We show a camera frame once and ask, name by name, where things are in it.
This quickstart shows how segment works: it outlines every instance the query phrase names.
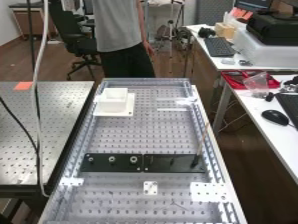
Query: black cable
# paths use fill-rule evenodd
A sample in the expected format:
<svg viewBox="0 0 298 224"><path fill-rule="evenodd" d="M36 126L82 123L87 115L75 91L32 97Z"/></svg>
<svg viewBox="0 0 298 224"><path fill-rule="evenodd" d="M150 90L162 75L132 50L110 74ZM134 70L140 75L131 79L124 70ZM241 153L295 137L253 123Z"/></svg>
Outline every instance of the black cable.
<svg viewBox="0 0 298 224"><path fill-rule="evenodd" d="M2 96L0 96L0 103L3 104L3 106L5 106L5 108L6 108L7 112L9 112L9 114L13 116L14 120L17 121L17 123L22 127L23 131L26 132L26 135L27 135L27 137L28 137L28 139L31 141L31 144L32 144L32 146L35 148L35 152L38 154L38 147L36 147L35 141L34 141L34 139L31 137L31 134L30 134L28 130L26 129L24 125L22 124L20 120L18 119L17 115L13 113L11 109L9 108L7 103L5 102Z"/></svg>
<svg viewBox="0 0 298 224"><path fill-rule="evenodd" d="M35 144L34 138L28 132L28 130L26 129L24 125L22 124L20 120L18 119L17 115L13 113L10 107L7 106L7 103L5 102L2 96L0 96L0 103L3 104L5 109L7 110L9 114L13 116L14 120L17 121L17 123L19 124L20 128L23 129L23 131L26 132L26 135L31 141L31 144L34 146L35 149L35 153L36 153L36 173L38 173L38 184L40 184L40 156L39 156L39 147Z"/></svg>

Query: metal table surface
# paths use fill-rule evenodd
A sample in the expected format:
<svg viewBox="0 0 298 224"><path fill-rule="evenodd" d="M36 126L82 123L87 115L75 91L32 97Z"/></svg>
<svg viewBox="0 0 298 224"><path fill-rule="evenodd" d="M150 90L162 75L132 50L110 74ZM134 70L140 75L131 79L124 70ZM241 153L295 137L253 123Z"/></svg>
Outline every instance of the metal table surface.
<svg viewBox="0 0 298 224"><path fill-rule="evenodd" d="M36 139L31 91L15 91L18 83L0 83L0 95ZM44 140L44 184L48 183L94 82L40 82L39 98ZM18 123L0 105L0 193L3 189L36 185L36 154Z"/></svg>
<svg viewBox="0 0 298 224"><path fill-rule="evenodd" d="M136 94L134 117L94 116L95 98L39 223L247 224L211 127L205 173L80 171L87 153L193 154L205 131L208 117L188 79L107 79L96 96L107 87ZM158 195L144 194L146 181L159 183Z"/></svg>

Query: white desk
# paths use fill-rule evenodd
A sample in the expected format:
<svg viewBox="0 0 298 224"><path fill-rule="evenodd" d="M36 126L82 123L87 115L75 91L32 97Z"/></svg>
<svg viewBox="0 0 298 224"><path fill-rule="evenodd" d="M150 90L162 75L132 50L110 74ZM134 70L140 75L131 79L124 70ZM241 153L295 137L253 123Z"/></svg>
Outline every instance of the white desk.
<svg viewBox="0 0 298 224"><path fill-rule="evenodd" d="M279 81L292 80L296 75L277 75ZM229 103L232 93L236 95L248 115L251 116L260 132L263 133L272 149L275 150L280 160L283 161L291 175L298 184L298 131L292 126L281 126L263 118L261 114L265 110L279 110L287 114L279 100L275 98L272 102L264 99L253 98L249 90L236 90L225 83L221 102L217 109L217 116L213 124L215 134L219 134L223 119Z"/></svg>
<svg viewBox="0 0 298 224"><path fill-rule="evenodd" d="M209 60L212 61L216 69L219 71L224 71L224 70L265 70L265 71L298 71L298 65L296 67L268 67L268 66L241 66L240 65L240 60L248 60L244 55L236 53L235 55L235 60L236 60L236 64L235 65L227 65L223 64L223 58L221 57L212 57L205 45L205 41L204 38L201 38L199 36L199 31L200 29L205 27L205 28L215 28L213 26L208 26L205 24L201 25L193 25L193 26L187 26L187 29L191 30L192 35L196 38L196 41L199 42L199 44L201 45L204 52L209 58Z"/></svg>

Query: black metal bracket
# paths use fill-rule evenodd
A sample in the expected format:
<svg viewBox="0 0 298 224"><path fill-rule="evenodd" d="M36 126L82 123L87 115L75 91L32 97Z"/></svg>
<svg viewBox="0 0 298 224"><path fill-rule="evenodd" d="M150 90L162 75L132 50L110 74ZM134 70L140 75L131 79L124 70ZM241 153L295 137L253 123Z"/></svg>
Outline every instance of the black metal bracket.
<svg viewBox="0 0 298 224"><path fill-rule="evenodd" d="M146 154L144 172L148 173L205 173L204 162L199 157L193 165L193 154Z"/></svg>
<svg viewBox="0 0 298 224"><path fill-rule="evenodd" d="M87 153L82 172L205 173L205 166L193 154Z"/></svg>
<svg viewBox="0 0 298 224"><path fill-rule="evenodd" d="M143 154L87 153L82 172L142 172Z"/></svg>

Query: red object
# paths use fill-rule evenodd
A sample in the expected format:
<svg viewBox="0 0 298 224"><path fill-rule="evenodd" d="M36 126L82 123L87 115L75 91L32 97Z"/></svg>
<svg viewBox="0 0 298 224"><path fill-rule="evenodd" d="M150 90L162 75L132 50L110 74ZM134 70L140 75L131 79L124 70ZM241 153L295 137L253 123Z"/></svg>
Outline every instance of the red object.
<svg viewBox="0 0 298 224"><path fill-rule="evenodd" d="M233 70L233 71L221 72L221 75L233 89L247 89L244 80L255 75L259 75L263 72L264 71ZM268 86L269 86L269 89L277 89L281 87L281 83L273 78L273 76L271 74L268 74Z"/></svg>
<svg viewBox="0 0 298 224"><path fill-rule="evenodd" d="M14 90L26 91L26 90L30 90L31 86L32 86L32 82L19 82Z"/></svg>

